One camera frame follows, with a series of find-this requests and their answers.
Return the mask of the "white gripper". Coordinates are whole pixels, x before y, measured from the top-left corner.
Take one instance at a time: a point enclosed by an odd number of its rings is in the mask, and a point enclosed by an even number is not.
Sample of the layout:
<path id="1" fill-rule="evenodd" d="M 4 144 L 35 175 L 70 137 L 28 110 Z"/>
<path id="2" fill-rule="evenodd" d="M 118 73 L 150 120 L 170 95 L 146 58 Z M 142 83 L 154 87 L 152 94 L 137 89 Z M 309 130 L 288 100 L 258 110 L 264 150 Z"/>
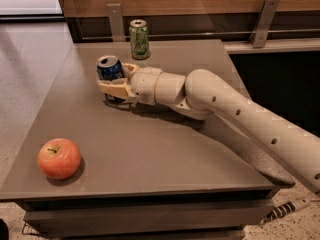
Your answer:
<path id="1" fill-rule="evenodd" d="M 126 78 L 116 80 L 98 80 L 99 90 L 116 98 L 127 100 L 136 97 L 142 104 L 155 105 L 155 86 L 161 69 L 153 67 L 141 68 L 132 63 L 123 63 L 122 69 Z"/>

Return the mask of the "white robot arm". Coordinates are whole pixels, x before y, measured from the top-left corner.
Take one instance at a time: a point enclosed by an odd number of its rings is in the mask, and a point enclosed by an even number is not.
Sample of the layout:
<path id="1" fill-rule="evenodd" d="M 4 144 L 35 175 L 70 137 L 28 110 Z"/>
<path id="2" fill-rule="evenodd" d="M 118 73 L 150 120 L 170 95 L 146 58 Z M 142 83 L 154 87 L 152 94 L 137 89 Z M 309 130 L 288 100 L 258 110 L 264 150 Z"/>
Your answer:
<path id="1" fill-rule="evenodd" d="M 161 104 L 197 120 L 225 117 L 310 191 L 320 191 L 319 138 L 246 98 L 215 73 L 196 69 L 184 76 L 104 59 L 97 63 L 97 74 L 106 96 Z"/>

